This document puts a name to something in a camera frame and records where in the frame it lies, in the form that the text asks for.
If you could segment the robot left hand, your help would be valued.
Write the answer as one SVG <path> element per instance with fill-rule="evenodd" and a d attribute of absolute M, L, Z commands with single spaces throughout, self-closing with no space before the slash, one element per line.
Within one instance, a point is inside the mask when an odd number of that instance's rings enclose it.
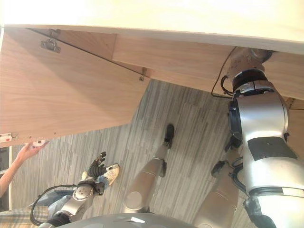
<path fill-rule="evenodd" d="M 107 172 L 104 164 L 105 157 L 106 152 L 99 153 L 87 170 L 85 181 L 93 187 L 95 195 L 103 195 L 107 186 L 107 181 L 104 177 L 104 174 Z"/>

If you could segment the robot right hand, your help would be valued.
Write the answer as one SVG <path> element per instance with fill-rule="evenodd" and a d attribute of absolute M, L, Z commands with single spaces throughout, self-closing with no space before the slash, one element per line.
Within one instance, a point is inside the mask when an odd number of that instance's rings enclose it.
<path fill-rule="evenodd" d="M 264 71 L 263 63 L 266 62 L 272 54 L 272 50 L 237 47 L 231 55 L 227 76 L 233 79 L 241 72 L 253 68 Z"/>

